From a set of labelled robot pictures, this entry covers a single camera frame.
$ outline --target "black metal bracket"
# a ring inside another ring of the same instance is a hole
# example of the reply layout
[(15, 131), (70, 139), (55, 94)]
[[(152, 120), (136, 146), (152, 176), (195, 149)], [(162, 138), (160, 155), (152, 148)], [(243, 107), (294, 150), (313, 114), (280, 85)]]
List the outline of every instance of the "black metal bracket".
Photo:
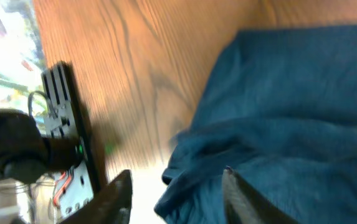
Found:
[(80, 111), (78, 91), (75, 86), (71, 65), (58, 62), (41, 75), (44, 91), (50, 98), (58, 117), (44, 118), (47, 134), (53, 138), (79, 138), (87, 165), (94, 195), (100, 190), (100, 180), (93, 160), (90, 140)]

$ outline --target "wood grain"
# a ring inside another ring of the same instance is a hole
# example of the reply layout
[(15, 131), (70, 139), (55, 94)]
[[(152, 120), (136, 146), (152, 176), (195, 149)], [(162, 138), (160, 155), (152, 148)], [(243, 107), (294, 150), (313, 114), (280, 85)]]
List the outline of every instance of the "wood grain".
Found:
[[(141, 189), (161, 184), (169, 139), (190, 123), (219, 52), (239, 29), (357, 23), (357, 0), (34, 0), (34, 5), (47, 65), (64, 60), (74, 66), (100, 169), (105, 162), (109, 180), (133, 169), (134, 188)], [(153, 170), (151, 181), (140, 178), (144, 170)], [(152, 197), (134, 189), (133, 216), (136, 197), (148, 197), (137, 209), (153, 214), (163, 191), (156, 189)]]

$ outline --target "blue cloth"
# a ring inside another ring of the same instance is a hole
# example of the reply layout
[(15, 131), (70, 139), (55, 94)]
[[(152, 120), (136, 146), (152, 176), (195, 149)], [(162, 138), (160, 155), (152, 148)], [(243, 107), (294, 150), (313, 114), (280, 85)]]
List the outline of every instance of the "blue cloth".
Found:
[(238, 33), (176, 140), (167, 223), (225, 223), (225, 166), (300, 223), (357, 223), (357, 26)]

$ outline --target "green led light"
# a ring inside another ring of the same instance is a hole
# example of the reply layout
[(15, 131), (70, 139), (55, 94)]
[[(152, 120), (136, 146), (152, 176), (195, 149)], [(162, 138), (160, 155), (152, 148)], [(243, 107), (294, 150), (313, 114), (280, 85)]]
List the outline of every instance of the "green led light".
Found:
[(115, 146), (113, 144), (105, 145), (106, 155), (112, 153), (114, 149), (115, 149)]

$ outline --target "mounting plate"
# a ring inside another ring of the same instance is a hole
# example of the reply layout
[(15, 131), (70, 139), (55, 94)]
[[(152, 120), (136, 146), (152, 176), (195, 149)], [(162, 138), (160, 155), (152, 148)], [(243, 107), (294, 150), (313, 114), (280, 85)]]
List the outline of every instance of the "mounting plate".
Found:
[[(83, 207), (86, 201), (91, 200), (94, 194), (99, 192), (100, 183), (80, 112), (72, 68), (66, 63), (59, 62), (42, 73), (42, 82), (44, 91), (50, 98), (58, 117), (65, 117), (69, 121), (69, 124), (66, 124), (58, 118), (45, 117), (44, 123), (47, 134), (53, 138), (79, 138), (85, 158), (74, 169), (72, 183), (59, 200), (62, 216), (67, 218)], [(62, 185), (63, 183), (58, 183), (56, 191)]]

